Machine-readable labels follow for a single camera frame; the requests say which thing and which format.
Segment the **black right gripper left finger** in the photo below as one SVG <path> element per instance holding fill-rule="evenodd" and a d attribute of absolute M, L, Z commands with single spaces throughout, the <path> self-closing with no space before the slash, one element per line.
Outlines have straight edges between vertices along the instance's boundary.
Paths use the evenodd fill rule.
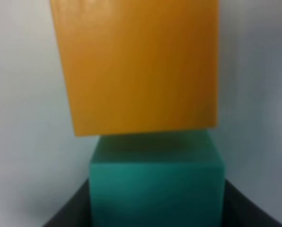
<path fill-rule="evenodd" d="M 73 197 L 44 227 L 92 227 L 89 181 L 86 180 Z"/>

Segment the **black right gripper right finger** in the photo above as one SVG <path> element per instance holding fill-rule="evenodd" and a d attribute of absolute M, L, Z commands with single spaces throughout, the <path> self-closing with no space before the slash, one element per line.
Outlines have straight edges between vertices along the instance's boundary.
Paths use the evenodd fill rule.
<path fill-rule="evenodd" d="M 223 227 L 282 227 L 282 223 L 268 215 L 243 195 L 231 182 L 225 181 L 222 212 Z"/>

